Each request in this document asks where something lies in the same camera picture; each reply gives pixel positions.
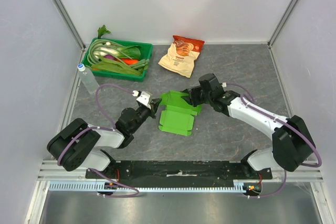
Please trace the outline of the green paper box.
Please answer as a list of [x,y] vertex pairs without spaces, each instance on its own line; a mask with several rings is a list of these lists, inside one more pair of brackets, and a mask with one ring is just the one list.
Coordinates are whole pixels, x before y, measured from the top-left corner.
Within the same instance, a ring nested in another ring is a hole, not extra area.
[[189,136],[192,134],[195,117],[202,110],[202,106],[189,105],[182,96],[185,93],[169,91],[161,94],[160,105],[164,105],[159,121],[159,130],[177,135]]

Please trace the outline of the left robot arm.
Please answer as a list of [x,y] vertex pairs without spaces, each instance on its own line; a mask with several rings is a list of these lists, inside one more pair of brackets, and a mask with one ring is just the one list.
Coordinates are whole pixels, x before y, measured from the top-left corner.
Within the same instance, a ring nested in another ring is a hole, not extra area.
[[146,119],[155,118],[161,101],[160,98],[151,99],[147,105],[138,102],[136,110],[124,109],[114,129],[93,126],[77,118],[49,141],[47,151],[68,172],[79,167],[102,171],[114,161],[103,148],[127,147]]

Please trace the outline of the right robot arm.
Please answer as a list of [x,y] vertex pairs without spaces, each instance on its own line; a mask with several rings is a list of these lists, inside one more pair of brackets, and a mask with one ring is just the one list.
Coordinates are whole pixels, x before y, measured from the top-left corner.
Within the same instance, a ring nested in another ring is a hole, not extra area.
[[[271,113],[250,102],[244,95],[226,89],[217,77],[208,73],[199,78],[199,85],[183,90],[182,99],[196,107],[210,105],[216,112],[241,120],[259,130],[272,141],[272,146],[255,150],[243,158],[250,169],[282,168],[294,172],[299,166],[318,167],[321,157],[304,120],[299,116],[287,118]],[[317,163],[309,164],[307,158],[315,154]]]

